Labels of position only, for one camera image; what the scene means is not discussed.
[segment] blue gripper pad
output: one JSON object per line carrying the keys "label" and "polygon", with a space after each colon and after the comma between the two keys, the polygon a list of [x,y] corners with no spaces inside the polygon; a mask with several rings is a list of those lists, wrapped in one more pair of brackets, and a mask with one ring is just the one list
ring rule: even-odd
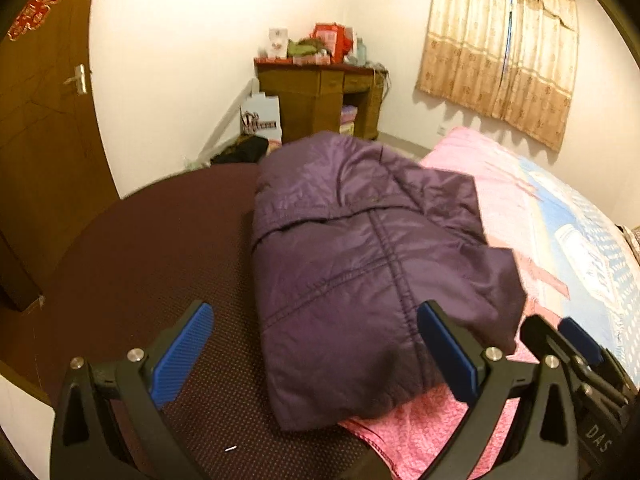
{"label": "blue gripper pad", "polygon": [[473,404],[485,374],[482,347],[467,330],[450,321],[434,301],[421,304],[417,318],[420,336],[453,396]]}
{"label": "blue gripper pad", "polygon": [[154,367],[151,399],[160,409],[175,400],[213,331],[213,308],[203,303]]}
{"label": "blue gripper pad", "polygon": [[575,349],[582,354],[589,366],[593,367],[604,361],[600,345],[573,318],[565,317],[562,319],[558,324],[558,332],[575,346]]}

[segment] pink bedsheet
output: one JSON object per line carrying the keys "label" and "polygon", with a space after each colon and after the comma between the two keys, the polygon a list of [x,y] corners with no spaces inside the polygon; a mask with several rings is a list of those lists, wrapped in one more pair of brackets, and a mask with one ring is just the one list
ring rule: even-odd
{"label": "pink bedsheet", "polygon": [[[554,302],[546,298],[547,287],[559,295],[568,289],[551,272],[536,264],[538,248],[532,236],[530,201],[535,190],[520,174],[516,155],[493,140],[468,128],[454,129],[421,164],[429,168],[472,174],[482,221],[491,245],[514,249],[522,284],[527,292],[525,316],[540,314],[557,325]],[[535,362],[518,340],[516,353],[509,357]],[[508,432],[517,400],[508,401],[484,455],[473,471],[476,478],[491,469]],[[396,478],[415,480],[428,468],[466,411],[450,390],[439,386],[417,399],[399,406],[377,420],[357,418],[342,425],[366,442],[384,459]]]}

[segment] white paper bag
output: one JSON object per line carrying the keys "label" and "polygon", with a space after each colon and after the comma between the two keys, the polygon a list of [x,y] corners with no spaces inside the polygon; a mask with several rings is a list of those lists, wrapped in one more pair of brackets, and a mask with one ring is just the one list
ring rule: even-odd
{"label": "white paper bag", "polygon": [[240,107],[240,118],[243,134],[264,137],[269,144],[282,144],[280,100],[277,97],[267,97],[263,92],[248,97]]}
{"label": "white paper bag", "polygon": [[269,47],[267,56],[270,59],[286,59],[289,47],[289,33],[286,28],[269,29]]}

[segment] wooden door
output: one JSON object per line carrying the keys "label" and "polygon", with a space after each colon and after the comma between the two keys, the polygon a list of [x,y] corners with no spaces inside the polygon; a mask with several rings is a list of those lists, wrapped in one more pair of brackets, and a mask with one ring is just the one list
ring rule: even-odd
{"label": "wooden door", "polygon": [[[118,199],[91,94],[90,3],[51,0],[39,28],[0,41],[0,233],[40,288]],[[86,95],[64,84],[80,64]]]}

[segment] red box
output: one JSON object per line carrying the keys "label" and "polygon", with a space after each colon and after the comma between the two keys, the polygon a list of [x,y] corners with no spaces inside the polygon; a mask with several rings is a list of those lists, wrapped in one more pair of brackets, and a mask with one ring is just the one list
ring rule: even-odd
{"label": "red box", "polygon": [[322,40],[334,63],[342,63],[353,47],[353,38],[348,38],[344,26],[337,23],[316,23],[312,38]]}
{"label": "red box", "polygon": [[293,60],[290,57],[280,59],[279,57],[254,57],[254,64],[290,65]]}

